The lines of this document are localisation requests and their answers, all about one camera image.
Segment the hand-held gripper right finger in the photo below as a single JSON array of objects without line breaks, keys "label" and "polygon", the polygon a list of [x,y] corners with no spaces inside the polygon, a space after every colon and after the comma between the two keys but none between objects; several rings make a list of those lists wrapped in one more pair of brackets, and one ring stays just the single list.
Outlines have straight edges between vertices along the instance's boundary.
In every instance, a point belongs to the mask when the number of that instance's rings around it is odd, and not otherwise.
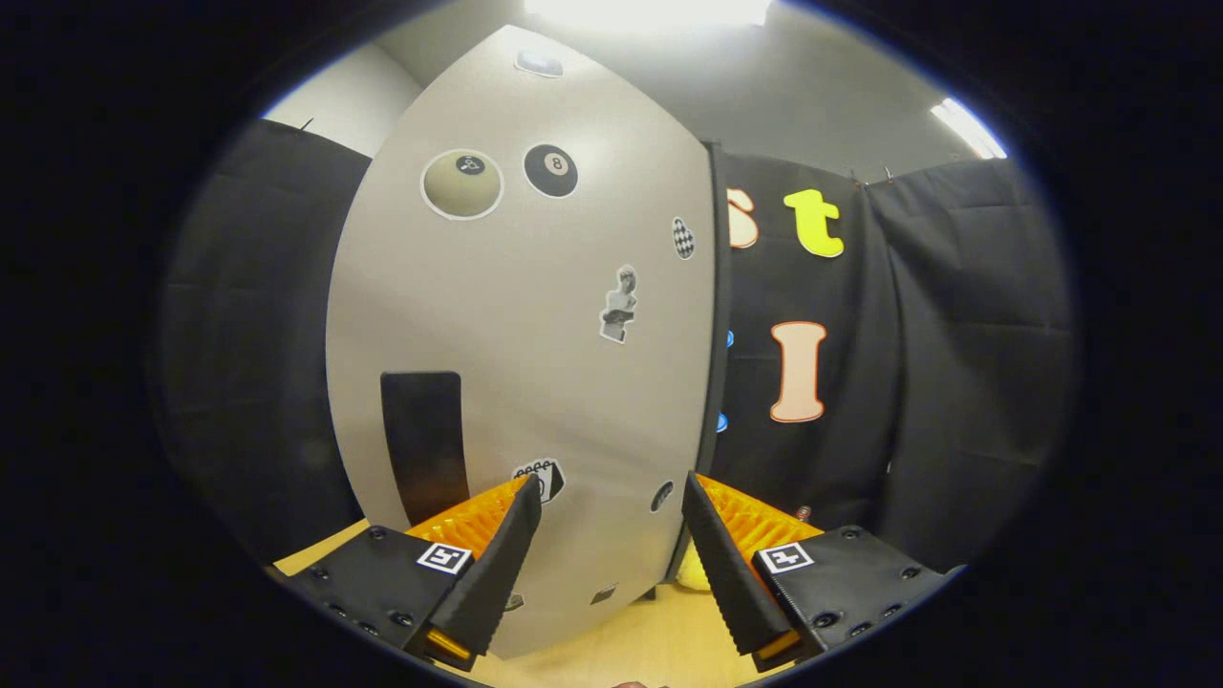
[{"label": "hand-held gripper right finger", "polygon": [[722,623],[761,675],[870,640],[966,569],[861,521],[804,521],[700,470],[685,478],[681,510]]}]

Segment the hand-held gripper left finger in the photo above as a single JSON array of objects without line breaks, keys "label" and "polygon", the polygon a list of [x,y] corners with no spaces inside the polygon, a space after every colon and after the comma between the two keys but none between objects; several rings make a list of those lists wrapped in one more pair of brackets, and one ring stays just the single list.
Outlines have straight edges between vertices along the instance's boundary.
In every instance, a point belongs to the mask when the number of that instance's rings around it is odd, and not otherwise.
[{"label": "hand-held gripper left finger", "polygon": [[489,653],[542,517],[523,474],[397,532],[369,525],[278,580],[372,640],[468,671]]}]

